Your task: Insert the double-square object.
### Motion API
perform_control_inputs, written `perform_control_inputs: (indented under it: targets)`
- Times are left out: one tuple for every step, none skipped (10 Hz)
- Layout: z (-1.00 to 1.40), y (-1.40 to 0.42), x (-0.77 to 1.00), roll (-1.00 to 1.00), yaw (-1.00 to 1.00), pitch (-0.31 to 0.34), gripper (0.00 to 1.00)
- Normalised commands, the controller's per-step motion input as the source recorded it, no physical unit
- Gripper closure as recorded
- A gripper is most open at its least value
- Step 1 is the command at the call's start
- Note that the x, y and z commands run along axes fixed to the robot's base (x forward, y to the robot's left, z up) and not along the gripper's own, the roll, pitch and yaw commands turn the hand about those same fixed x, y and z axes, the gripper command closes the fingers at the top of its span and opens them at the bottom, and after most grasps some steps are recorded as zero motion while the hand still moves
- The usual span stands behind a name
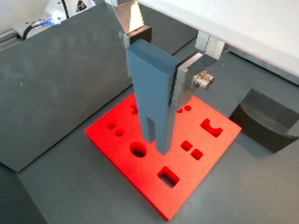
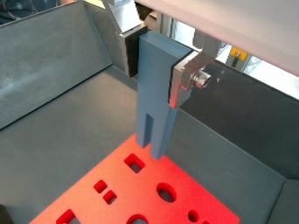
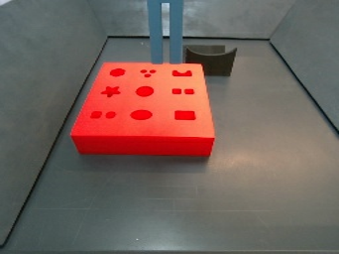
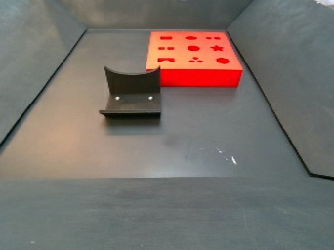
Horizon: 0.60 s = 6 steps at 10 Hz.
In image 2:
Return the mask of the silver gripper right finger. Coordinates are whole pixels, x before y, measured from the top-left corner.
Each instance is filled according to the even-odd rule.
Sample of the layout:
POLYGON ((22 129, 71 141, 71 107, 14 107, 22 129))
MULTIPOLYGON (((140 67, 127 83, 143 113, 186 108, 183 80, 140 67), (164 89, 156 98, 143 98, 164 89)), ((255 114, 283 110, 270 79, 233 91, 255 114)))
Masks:
POLYGON ((220 53, 222 42, 199 30, 194 33, 192 45, 200 51, 192 50, 172 67, 168 103, 174 109, 187 101, 194 87, 207 87, 211 76, 203 69, 220 53))

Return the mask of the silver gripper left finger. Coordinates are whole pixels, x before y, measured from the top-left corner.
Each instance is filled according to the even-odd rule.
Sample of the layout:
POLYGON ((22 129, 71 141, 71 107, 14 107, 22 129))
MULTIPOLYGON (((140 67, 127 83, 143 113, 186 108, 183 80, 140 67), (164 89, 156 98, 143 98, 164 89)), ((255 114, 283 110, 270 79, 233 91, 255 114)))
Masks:
POLYGON ((126 75, 134 77, 138 74, 139 37, 147 32, 147 26, 139 19, 134 0, 102 1, 120 40, 126 75))

